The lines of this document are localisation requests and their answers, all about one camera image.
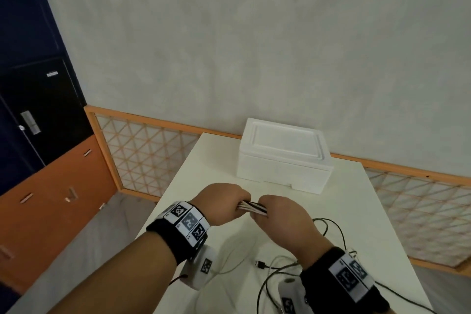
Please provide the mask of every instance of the wristband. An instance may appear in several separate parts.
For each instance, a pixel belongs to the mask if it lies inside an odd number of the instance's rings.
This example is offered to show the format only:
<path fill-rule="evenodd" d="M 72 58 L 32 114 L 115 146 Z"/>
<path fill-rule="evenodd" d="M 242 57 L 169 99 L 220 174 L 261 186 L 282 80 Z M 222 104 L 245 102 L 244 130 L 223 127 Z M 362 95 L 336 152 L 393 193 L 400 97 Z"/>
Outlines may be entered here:
<path fill-rule="evenodd" d="M 206 232 L 209 223 L 196 206 L 177 201 L 157 216 L 146 229 L 162 237 L 178 265 L 197 254 L 208 238 Z"/>
<path fill-rule="evenodd" d="M 327 251 L 301 280 L 315 314 L 385 313 L 390 306 L 371 277 L 350 254 L 339 247 Z"/>

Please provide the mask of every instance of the hand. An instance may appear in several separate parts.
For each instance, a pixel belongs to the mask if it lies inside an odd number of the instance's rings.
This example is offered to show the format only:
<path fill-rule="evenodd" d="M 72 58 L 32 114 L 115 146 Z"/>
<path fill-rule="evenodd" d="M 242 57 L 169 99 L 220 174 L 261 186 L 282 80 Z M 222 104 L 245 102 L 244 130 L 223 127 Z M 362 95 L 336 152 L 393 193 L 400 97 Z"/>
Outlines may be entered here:
<path fill-rule="evenodd" d="M 190 203 L 203 212 L 211 226 L 219 226 L 245 214 L 237 205 L 251 198 L 250 192 L 239 185 L 215 183 L 206 186 Z"/>
<path fill-rule="evenodd" d="M 264 195 L 258 203 L 267 208 L 268 216 L 255 213 L 250 216 L 274 243 L 293 253 L 303 269 L 333 247 L 317 230 L 307 211 L 293 200 Z"/>

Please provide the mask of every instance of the styrofoam box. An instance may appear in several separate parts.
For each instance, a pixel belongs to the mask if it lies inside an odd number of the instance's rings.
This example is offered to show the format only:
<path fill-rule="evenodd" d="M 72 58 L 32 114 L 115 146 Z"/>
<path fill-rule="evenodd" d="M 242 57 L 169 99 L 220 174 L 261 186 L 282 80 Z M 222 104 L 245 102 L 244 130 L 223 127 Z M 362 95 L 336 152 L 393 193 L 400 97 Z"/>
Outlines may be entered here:
<path fill-rule="evenodd" d="M 237 176 L 320 194 L 333 170 L 321 131 L 249 118 Z"/>

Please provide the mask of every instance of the foam box lid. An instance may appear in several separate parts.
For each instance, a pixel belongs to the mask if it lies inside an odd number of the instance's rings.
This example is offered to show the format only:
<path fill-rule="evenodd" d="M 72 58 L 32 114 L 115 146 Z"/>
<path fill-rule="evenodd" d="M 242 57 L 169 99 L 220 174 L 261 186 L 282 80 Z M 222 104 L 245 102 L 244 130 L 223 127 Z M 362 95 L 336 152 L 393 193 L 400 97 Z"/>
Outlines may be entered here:
<path fill-rule="evenodd" d="M 321 131 L 249 118 L 239 152 L 303 167 L 333 170 Z"/>

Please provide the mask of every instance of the white table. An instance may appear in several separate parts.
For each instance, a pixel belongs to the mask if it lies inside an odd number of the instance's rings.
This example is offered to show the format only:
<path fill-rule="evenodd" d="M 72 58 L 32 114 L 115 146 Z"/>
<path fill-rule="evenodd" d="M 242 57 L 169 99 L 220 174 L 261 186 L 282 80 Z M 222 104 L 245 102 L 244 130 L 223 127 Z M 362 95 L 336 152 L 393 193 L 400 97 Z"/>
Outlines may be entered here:
<path fill-rule="evenodd" d="M 177 200 L 190 200 L 211 183 L 236 183 L 257 200 L 264 194 L 289 197 L 301 204 L 312 217 L 327 217 L 342 228 L 347 247 L 359 253 L 359 260 L 377 280 L 409 299 L 430 306 L 430 302 L 384 212 L 360 163 L 333 159 L 335 169 L 321 195 L 293 190 L 273 183 L 259 183 L 236 177 L 237 154 L 240 140 L 204 133 L 191 151 L 162 199 L 146 221 L 145 227 L 158 214 Z M 317 224 L 319 229 L 325 226 Z M 256 226 L 250 216 L 224 226 L 212 227 L 206 244 L 219 252 L 213 268 L 220 272 L 206 287 L 197 292 L 182 282 L 174 283 L 162 298 L 155 313 L 255 313 L 257 294 L 267 276 L 267 270 L 257 269 L 255 260 L 270 263 L 280 254 L 290 254 L 276 246 Z M 330 225 L 326 235 L 342 247 L 338 229 Z M 276 264 L 288 264 L 280 260 Z M 180 273 L 177 268 L 175 276 Z M 270 279 L 270 292 L 279 301 L 277 284 L 283 276 Z M 426 313 L 380 288 L 397 313 Z M 273 305 L 262 294 L 260 313 L 275 313 Z"/>

